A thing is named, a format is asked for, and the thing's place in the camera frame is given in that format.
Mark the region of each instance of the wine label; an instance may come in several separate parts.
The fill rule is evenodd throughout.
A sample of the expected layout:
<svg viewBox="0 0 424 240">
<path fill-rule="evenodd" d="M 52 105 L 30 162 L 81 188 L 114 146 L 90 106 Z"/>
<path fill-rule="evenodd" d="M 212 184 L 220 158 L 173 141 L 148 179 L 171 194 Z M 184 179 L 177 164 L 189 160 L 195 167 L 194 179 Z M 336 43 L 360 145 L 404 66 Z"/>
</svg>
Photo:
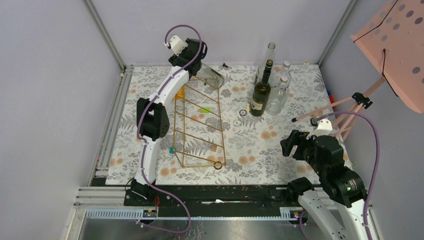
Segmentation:
<svg viewBox="0 0 424 240">
<path fill-rule="evenodd" d="M 251 109 L 253 110 L 262 110 L 263 102 L 255 101 L 255 98 L 252 97 L 252 101 L 250 105 L 251 105 Z"/>
</svg>

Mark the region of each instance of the gray wall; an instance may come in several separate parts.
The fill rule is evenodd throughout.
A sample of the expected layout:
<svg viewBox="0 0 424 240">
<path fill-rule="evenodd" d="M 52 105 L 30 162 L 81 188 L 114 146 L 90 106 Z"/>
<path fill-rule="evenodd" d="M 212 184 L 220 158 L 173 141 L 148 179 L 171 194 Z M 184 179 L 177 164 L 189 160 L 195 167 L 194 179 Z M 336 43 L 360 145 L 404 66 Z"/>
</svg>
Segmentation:
<svg viewBox="0 0 424 240">
<path fill-rule="evenodd" d="M 359 1 L 346 28 L 321 68 L 325 85 L 341 100 L 354 92 L 364 92 L 381 75 L 350 38 L 386 3 L 386 0 Z M 424 115 L 418 114 L 396 97 L 385 83 L 373 95 L 374 104 L 364 111 L 377 124 L 381 157 L 371 197 L 385 240 L 422 239 L 423 135 Z M 338 110 L 346 110 L 347 105 Z M 346 141 L 347 152 L 366 185 L 375 160 L 375 140 L 371 128 L 358 120 Z"/>
<path fill-rule="evenodd" d="M 275 42 L 276 62 L 316 63 L 349 0 L 94 0 L 127 64 L 169 64 L 165 33 L 196 28 L 208 46 L 205 63 L 253 64 Z M 176 29 L 183 40 L 197 38 Z"/>
<path fill-rule="evenodd" d="M 59 239 L 120 70 L 81 0 L 2 0 L 0 46 L 0 239 Z"/>
</svg>

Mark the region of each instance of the gold wire rack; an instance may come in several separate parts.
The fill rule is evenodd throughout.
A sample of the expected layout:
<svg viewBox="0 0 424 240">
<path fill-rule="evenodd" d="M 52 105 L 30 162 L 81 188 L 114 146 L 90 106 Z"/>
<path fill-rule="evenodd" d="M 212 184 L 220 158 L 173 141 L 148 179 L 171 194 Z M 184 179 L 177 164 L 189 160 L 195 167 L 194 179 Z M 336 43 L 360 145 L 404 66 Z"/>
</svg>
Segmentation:
<svg viewBox="0 0 424 240">
<path fill-rule="evenodd" d="M 199 167 L 213 166 L 215 169 L 220 170 L 223 166 L 227 165 L 226 151 L 225 151 L 225 144 L 224 144 L 223 121 L 221 118 L 220 90 L 216 86 L 213 86 L 207 82 L 202 81 L 204 83 L 204 84 L 201 84 L 202 86 L 209 85 L 210 87 L 213 88 L 214 91 L 216 91 L 217 98 L 213 99 L 205 95 L 204 93 L 200 92 L 199 90 L 195 89 L 195 87 L 189 86 L 190 82 L 199 81 L 199 80 L 202 81 L 202 79 L 200 79 L 199 77 L 193 76 L 190 79 L 190 81 L 188 81 L 188 83 L 186 83 L 183 86 L 182 96 L 181 95 L 175 96 L 172 147 L 173 147 L 174 154 L 176 158 L 178 159 L 178 162 L 183 168 L 199 168 Z M 211 111 L 210 107 L 200 106 L 199 103 L 195 103 L 194 101 L 188 99 L 186 96 L 191 91 L 193 91 L 194 93 L 200 94 L 202 97 L 204 97 L 205 100 L 211 101 L 212 103 L 216 104 L 217 105 L 216 109 L 218 110 L 218 113 Z M 177 108 L 178 101 L 182 102 L 182 112 L 178 111 L 178 108 Z M 193 116 L 192 117 L 188 116 L 188 113 L 186 113 L 186 110 L 188 109 L 188 106 L 186 105 L 186 103 L 187 105 L 195 106 L 196 108 L 198 108 L 200 112 L 203 111 L 203 113 L 212 114 L 212 116 L 214 116 L 219 121 L 219 123 L 214 126 L 206 122 L 200 121 L 199 119 L 196 119 Z M 181 121 L 181 119 L 178 119 L 178 118 L 181 118 L 181 117 L 182 117 L 182 130 L 177 129 L 177 122 Z M 200 124 L 201 126 L 205 128 L 205 130 L 201 134 L 199 134 L 198 132 L 192 133 L 192 134 L 188 133 L 186 129 L 188 122 L 186 122 L 186 119 L 187 121 L 188 120 L 191 121 L 191 123 Z M 207 128 L 209 128 L 209 132 L 215 133 L 215 136 L 217 136 L 216 134 L 218 134 L 219 139 L 215 137 L 215 139 L 213 140 L 209 138 L 208 140 L 206 140 L 205 139 L 206 135 L 208 135 L 208 134 L 205 134 L 207 132 L 206 130 Z M 188 142 L 187 137 L 193 139 L 198 144 L 200 143 L 202 146 L 207 146 L 209 150 L 205 150 L 205 147 L 204 147 L 199 152 L 197 151 L 191 152 L 190 150 L 186 148 L 186 143 Z M 209 152 L 209 153 L 213 152 L 213 153 L 205 157 L 206 152 Z"/>
</svg>

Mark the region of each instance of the green wine bottle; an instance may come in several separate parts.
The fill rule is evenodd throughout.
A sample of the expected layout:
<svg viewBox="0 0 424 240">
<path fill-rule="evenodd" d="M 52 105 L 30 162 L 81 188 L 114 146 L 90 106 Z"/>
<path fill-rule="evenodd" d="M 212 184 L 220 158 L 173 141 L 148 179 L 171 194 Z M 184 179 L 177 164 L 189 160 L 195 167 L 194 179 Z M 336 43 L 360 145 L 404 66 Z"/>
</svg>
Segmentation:
<svg viewBox="0 0 424 240">
<path fill-rule="evenodd" d="M 250 113 L 259 117 L 264 114 L 268 97 L 270 96 L 271 86 L 268 83 L 274 62 L 271 59 L 266 61 L 265 70 L 263 71 L 262 80 L 254 86 L 253 96 L 250 102 Z"/>
</svg>

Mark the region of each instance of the table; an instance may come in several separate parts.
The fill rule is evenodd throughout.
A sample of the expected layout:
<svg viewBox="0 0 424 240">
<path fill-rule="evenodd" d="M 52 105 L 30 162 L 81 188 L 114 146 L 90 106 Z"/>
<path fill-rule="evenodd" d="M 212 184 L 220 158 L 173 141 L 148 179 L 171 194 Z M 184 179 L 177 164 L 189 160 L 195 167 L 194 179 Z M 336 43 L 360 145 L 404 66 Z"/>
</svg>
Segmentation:
<svg viewBox="0 0 424 240">
<path fill-rule="evenodd" d="M 280 140 L 287 138 L 293 129 L 312 131 L 309 118 L 291 122 L 300 116 L 330 103 L 320 69 L 317 65 L 292 65 L 292 83 L 289 98 L 283 111 L 277 116 L 266 112 L 260 117 L 250 113 L 241 116 L 253 91 L 256 66 L 232 65 L 228 68 L 211 66 L 225 77 L 219 89 L 222 126 L 227 166 L 220 170 L 211 167 L 182 168 L 174 154 L 173 127 L 163 138 L 156 166 L 157 185 L 280 185 L 300 177 L 319 184 L 318 176 L 305 161 L 282 156 Z M 170 66 L 135 67 L 116 140 L 111 156 L 107 185 L 124 185 L 137 172 L 141 142 L 136 138 L 136 104 L 141 97 L 148 97 L 165 79 Z M 167 109 L 170 125 L 174 122 L 174 108 Z M 234 125 L 239 119 L 241 125 Z M 351 162 L 344 149 L 345 166 Z"/>
</svg>

